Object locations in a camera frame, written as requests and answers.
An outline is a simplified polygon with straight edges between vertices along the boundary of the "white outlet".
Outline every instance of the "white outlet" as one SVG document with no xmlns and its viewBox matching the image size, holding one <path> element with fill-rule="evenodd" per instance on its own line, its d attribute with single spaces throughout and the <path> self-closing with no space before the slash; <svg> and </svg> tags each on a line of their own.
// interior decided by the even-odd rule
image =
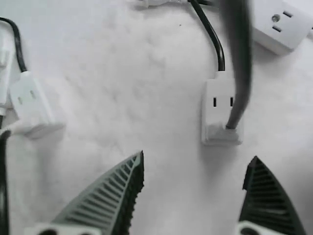
<svg viewBox="0 0 313 235">
<path fill-rule="evenodd" d="M 281 0 L 252 0 L 253 37 L 278 55 L 298 47 L 313 28 L 313 19 Z"/>
<path fill-rule="evenodd" d="M 10 86 L 9 94 L 19 120 L 27 124 L 26 129 L 31 129 L 28 133 L 31 138 L 39 138 L 65 126 L 65 117 L 57 94 L 52 90 L 44 90 L 30 72 L 21 74 L 20 80 Z"/>
<path fill-rule="evenodd" d="M 201 140 L 205 145 L 239 145 L 243 141 L 243 118 L 236 130 L 225 126 L 235 97 L 235 80 L 224 71 L 206 82 L 202 99 Z"/>
</svg>

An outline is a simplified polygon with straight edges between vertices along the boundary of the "power strip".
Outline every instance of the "power strip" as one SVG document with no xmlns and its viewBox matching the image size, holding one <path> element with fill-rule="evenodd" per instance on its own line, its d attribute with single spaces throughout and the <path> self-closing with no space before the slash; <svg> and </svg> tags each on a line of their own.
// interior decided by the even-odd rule
<svg viewBox="0 0 313 235">
<path fill-rule="evenodd" d="M 283 55 L 295 50 L 313 28 L 313 18 L 282 0 L 252 0 L 253 37 Z"/>
<path fill-rule="evenodd" d="M 243 142 L 244 123 L 237 129 L 226 129 L 232 105 L 235 102 L 235 81 L 225 71 L 217 72 L 215 79 L 206 82 L 202 99 L 201 140 L 205 145 L 239 145 Z"/>
</svg>

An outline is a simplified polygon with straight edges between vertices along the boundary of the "screw hole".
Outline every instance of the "screw hole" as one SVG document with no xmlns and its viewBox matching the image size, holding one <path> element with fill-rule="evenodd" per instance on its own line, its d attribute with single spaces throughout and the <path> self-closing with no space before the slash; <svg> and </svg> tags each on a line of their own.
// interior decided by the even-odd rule
<svg viewBox="0 0 313 235">
<path fill-rule="evenodd" d="M 54 229 L 46 229 L 44 231 L 42 231 L 39 235 L 57 235 L 57 231 L 55 231 Z"/>
<path fill-rule="evenodd" d="M 279 20 L 280 20 L 280 15 L 276 14 L 276 15 L 272 16 L 272 21 L 273 22 L 279 22 Z"/>
</svg>

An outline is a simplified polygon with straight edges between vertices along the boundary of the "electrical outlet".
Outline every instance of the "electrical outlet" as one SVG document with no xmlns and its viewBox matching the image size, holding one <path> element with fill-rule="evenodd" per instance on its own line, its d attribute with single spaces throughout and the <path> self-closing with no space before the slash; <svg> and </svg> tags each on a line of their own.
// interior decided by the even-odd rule
<svg viewBox="0 0 313 235">
<path fill-rule="evenodd" d="M 12 84 L 9 93 L 18 118 L 22 123 L 28 123 L 27 125 L 30 123 L 33 128 L 28 133 L 31 138 L 39 138 L 65 126 L 65 118 L 59 106 L 58 97 L 51 93 L 51 90 L 44 90 L 30 72 L 23 72 L 20 80 Z M 39 121 L 36 125 L 31 120 Z"/>
<path fill-rule="evenodd" d="M 0 107 L 12 108 L 8 90 L 20 74 L 11 28 L 0 23 Z"/>
<path fill-rule="evenodd" d="M 233 76 L 217 72 L 206 82 L 202 99 L 201 140 L 205 145 L 239 145 L 243 141 L 243 118 L 236 130 L 225 129 L 235 97 Z"/>
<path fill-rule="evenodd" d="M 252 0 L 253 37 L 278 55 L 298 47 L 313 28 L 313 19 L 281 0 Z"/>
</svg>

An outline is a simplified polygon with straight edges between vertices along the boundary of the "cord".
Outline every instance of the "cord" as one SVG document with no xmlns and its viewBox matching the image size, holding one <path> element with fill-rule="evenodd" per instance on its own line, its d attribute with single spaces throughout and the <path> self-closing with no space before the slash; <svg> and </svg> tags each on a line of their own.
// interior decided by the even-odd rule
<svg viewBox="0 0 313 235">
<path fill-rule="evenodd" d="M 221 0 L 235 73 L 236 95 L 226 128 L 236 129 L 250 100 L 252 83 L 251 19 L 248 0 Z"/>
<path fill-rule="evenodd" d="M 0 231 L 1 235 L 9 235 L 9 200 L 6 178 L 6 142 L 11 131 L 0 136 Z"/>
<path fill-rule="evenodd" d="M 223 47 L 221 45 L 221 42 L 214 31 L 210 21 L 205 16 L 205 13 L 203 12 L 201 6 L 197 2 L 197 0 L 189 0 L 191 5 L 193 6 L 194 10 L 196 11 L 197 15 L 199 16 L 204 28 L 206 29 L 207 33 L 211 37 L 211 40 L 213 42 L 213 45 L 215 47 L 216 53 L 217 53 L 217 60 L 218 60 L 218 71 L 225 71 L 225 56 Z"/>
<path fill-rule="evenodd" d="M 3 116 L 0 115 L 0 129 L 2 128 L 2 121 L 3 121 Z"/>
<path fill-rule="evenodd" d="M 13 34 L 14 34 L 14 40 L 15 40 L 16 57 L 18 60 L 20 70 L 21 70 L 21 72 L 27 71 L 27 68 L 26 68 L 26 65 L 24 62 L 24 58 L 23 58 L 19 28 L 17 27 L 17 25 L 12 20 L 9 20 L 7 18 L 0 17 L 0 21 L 8 23 L 12 27 Z"/>
</svg>

